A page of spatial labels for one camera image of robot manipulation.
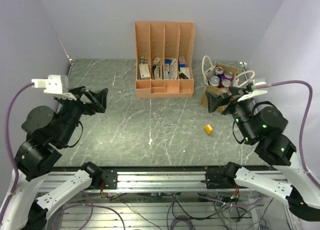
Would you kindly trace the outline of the purple soda can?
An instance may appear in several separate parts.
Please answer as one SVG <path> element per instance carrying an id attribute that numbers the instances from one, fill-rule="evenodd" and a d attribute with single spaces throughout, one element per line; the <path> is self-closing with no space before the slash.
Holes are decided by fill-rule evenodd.
<path id="1" fill-rule="evenodd" d="M 216 87 L 218 88 L 220 86 L 220 81 L 221 79 L 216 76 L 216 75 L 213 75 L 209 80 L 208 80 L 208 84 L 212 87 Z"/>
<path id="2" fill-rule="evenodd" d="M 225 70 L 223 73 L 223 79 L 224 80 L 229 80 L 229 81 L 233 81 L 234 79 L 234 74 L 231 71 Z"/>

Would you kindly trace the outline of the brown canvas bag white handles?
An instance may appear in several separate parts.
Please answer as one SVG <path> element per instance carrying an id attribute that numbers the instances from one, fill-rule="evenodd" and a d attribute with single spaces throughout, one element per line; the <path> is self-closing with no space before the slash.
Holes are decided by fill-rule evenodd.
<path id="1" fill-rule="evenodd" d="M 233 77 L 231 87 L 240 87 L 242 85 L 245 85 L 248 82 L 248 80 L 253 79 L 255 76 L 255 72 L 253 70 L 244 70 L 240 72 L 240 70 L 235 67 L 226 66 L 220 63 L 213 63 L 211 58 L 205 55 L 202 58 L 202 62 L 201 62 L 201 72 L 202 72 L 203 81 L 204 81 L 204 93 L 202 95 L 200 104 L 206 108 L 208 107 L 207 97 L 205 94 L 206 91 L 213 92 L 217 95 L 223 94 L 223 92 L 220 91 L 220 88 L 221 88 L 220 85 L 219 87 L 213 87 L 208 83 L 208 80 L 212 76 L 215 76 L 215 72 L 214 72 L 215 67 L 221 67 L 224 69 L 224 71 L 231 71 L 233 73 L 234 77 Z"/>

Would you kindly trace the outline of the black yellow beverage can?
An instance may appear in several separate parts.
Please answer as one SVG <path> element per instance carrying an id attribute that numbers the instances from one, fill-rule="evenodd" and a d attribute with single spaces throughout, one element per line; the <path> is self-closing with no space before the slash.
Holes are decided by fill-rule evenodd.
<path id="1" fill-rule="evenodd" d="M 214 68 L 214 74 L 220 78 L 224 74 L 224 69 L 222 67 L 217 66 Z"/>

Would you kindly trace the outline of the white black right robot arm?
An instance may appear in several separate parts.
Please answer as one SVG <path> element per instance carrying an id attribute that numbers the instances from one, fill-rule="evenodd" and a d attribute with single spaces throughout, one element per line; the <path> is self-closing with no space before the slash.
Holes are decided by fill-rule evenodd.
<path id="1" fill-rule="evenodd" d="M 215 94 L 205 91 L 208 112 L 224 107 L 222 115 L 231 115 L 243 139 L 239 144 L 255 146 L 254 152 L 268 165 L 280 171 L 288 180 L 281 183 L 257 175 L 244 166 L 228 162 L 222 169 L 221 184 L 226 188 L 234 185 L 251 188 L 277 199 L 296 217 L 308 221 L 320 220 L 320 188 L 307 176 L 302 167 L 301 154 L 283 134 L 288 120 L 270 101 L 252 104 L 249 91 L 230 87 L 229 92 Z"/>

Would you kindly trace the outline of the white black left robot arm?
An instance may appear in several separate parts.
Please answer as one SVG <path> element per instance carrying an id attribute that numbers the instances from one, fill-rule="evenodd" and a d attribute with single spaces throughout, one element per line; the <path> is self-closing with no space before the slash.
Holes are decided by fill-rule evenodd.
<path id="1" fill-rule="evenodd" d="M 69 91 L 70 98 L 57 98 L 61 107 L 54 111 L 42 105 L 34 108 L 22 124 L 26 140 L 16 154 L 11 154 L 12 180 L 0 209 L 3 230 L 40 230 L 68 200 L 87 188 L 102 183 L 102 169 L 92 162 L 60 186 L 37 197 L 40 186 L 60 159 L 61 149 L 69 147 L 83 115 L 103 114 L 107 108 L 108 89 L 93 92 L 84 86 Z"/>

